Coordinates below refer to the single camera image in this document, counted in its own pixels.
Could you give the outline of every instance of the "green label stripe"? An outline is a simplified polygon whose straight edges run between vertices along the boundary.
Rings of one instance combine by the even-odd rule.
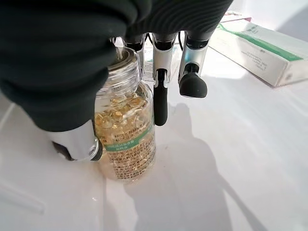
[[[105,149],[108,152],[117,152],[117,151],[124,151],[130,148],[135,147],[136,145],[139,144],[139,141],[151,130],[153,126],[153,123],[151,122],[150,126],[138,137],[127,141],[125,143],[117,143],[117,144],[112,144],[112,145],[105,145]]]
[[[295,55],[295,54],[292,54],[288,51],[285,51],[271,43],[268,43],[266,41],[263,41],[261,39],[256,39],[256,38],[253,38],[249,35],[246,35],[246,34],[243,34],[241,32],[235,32],[235,31],[230,31],[230,30],[227,30],[221,23],[217,26],[217,29],[221,29],[221,30],[224,30],[224,31],[227,31],[231,34],[234,34],[234,35],[237,35],[238,37],[241,37],[259,47],[262,47],[263,49],[265,50],[268,50],[276,55],[279,55],[280,57],[288,60],[288,61],[296,61],[296,60],[302,60],[303,58]]]

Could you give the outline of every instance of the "white surface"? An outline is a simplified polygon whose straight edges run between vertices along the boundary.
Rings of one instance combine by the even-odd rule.
[[[60,158],[14,107],[0,130],[0,227],[24,231],[305,231],[308,81],[272,89],[208,49],[205,99],[168,90],[154,168],[104,181]]]

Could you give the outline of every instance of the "glass jar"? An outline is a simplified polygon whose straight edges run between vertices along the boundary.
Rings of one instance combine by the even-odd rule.
[[[95,132],[103,144],[98,164],[108,178],[134,181],[154,161],[153,96],[132,49],[117,47],[117,60],[108,70],[95,101]]]

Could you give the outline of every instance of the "jar opening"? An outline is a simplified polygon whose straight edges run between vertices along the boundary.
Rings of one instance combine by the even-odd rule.
[[[137,53],[127,47],[116,47],[116,50],[117,58],[108,67],[108,79],[97,93],[102,97],[109,98],[134,92],[141,81]]]

